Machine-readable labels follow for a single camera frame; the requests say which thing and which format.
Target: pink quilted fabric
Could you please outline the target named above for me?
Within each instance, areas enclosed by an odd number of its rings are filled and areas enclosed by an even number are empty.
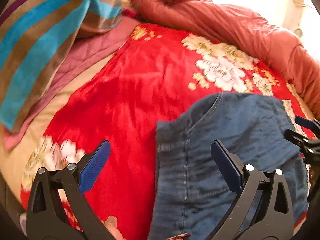
[[[138,23],[135,19],[123,16],[111,31],[103,35],[77,40],[55,74],[48,91],[30,110],[19,133],[11,134],[7,129],[4,129],[4,147],[7,150],[15,147],[21,141],[31,121],[52,98],[84,70],[119,49]]]

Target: jeans seam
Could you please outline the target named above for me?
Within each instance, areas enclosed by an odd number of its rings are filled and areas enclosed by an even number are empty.
[[[180,234],[183,234],[183,229],[184,229],[184,224],[185,224],[185,219],[186,219],[186,214],[185,214],[185,211],[186,211],[186,203],[187,203],[187,198],[188,198],[188,191],[187,191],[187,178],[188,178],[188,161],[187,161],[187,149],[188,149],[188,143],[189,143],[189,138],[187,138],[187,141],[186,141],[186,145],[184,147],[184,157],[185,157],[185,165],[183,167],[184,169],[184,183],[183,183],[183,186],[184,186],[184,189],[185,189],[185,198],[184,198],[184,203],[183,203],[183,206],[182,206],[182,211],[181,211],[181,216],[182,216],[182,221],[181,221],[181,227],[180,227]]]
[[[215,102],[210,107],[210,109],[188,130],[188,133],[191,133],[195,128],[201,125],[201,123],[203,123],[208,117],[210,117],[212,113],[216,110],[218,105],[220,104],[221,100],[222,100],[222,93],[220,92]]]

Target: hand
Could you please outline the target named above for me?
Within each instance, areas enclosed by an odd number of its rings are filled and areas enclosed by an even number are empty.
[[[104,226],[109,230],[109,232],[114,236],[116,240],[126,240],[117,229],[117,221],[118,219],[116,217],[109,216],[106,222],[104,222]],[[184,240],[188,237],[190,237],[190,234],[186,233],[170,237],[167,240]]]
[[[117,229],[117,221],[118,219],[116,217],[109,216],[106,222],[104,222],[104,226],[109,230],[116,240],[126,240]]]

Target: red floral blanket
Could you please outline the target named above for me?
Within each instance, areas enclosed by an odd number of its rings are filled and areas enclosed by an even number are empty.
[[[111,156],[85,196],[101,220],[118,218],[126,239],[146,239],[155,198],[156,122],[174,120],[197,100],[220,91],[274,96],[283,100],[292,122],[294,115],[305,116],[277,72],[234,46],[138,25],[108,64],[54,116],[26,166],[24,207],[39,167],[64,168],[107,139]],[[65,195],[61,197],[79,228]]]

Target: black clamp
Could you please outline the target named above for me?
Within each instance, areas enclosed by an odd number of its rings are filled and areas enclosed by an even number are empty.
[[[27,210],[30,240],[115,240],[91,209],[83,193],[90,190],[110,154],[104,140],[93,153],[85,154],[63,170],[42,167],[34,179]],[[58,189],[64,189],[82,231],[70,226]]]
[[[320,167],[320,122],[316,119],[313,121],[297,116],[295,122],[307,129],[310,129],[318,139],[308,139],[307,137],[287,129],[284,138],[289,142],[300,147],[301,153],[304,155],[304,163],[312,166]],[[311,202],[320,189],[320,179],[309,192],[308,201]]]
[[[211,144],[214,158],[229,189],[237,197],[226,215],[206,240],[289,240],[293,236],[293,210],[290,193],[283,172],[256,170],[244,165],[239,157],[229,153],[216,140]],[[262,190],[259,205],[250,226],[239,232],[257,190]]]
[[[110,154],[108,141],[78,164],[63,170],[38,170],[27,211],[30,240],[115,240],[83,197],[90,190]],[[293,211],[289,189],[281,170],[257,171],[229,153],[220,141],[211,145],[211,155],[230,190],[238,195],[224,218],[206,240],[289,240],[293,235]],[[64,189],[71,209],[83,231],[70,226],[58,189]],[[250,226],[239,232],[257,190],[262,196]]]

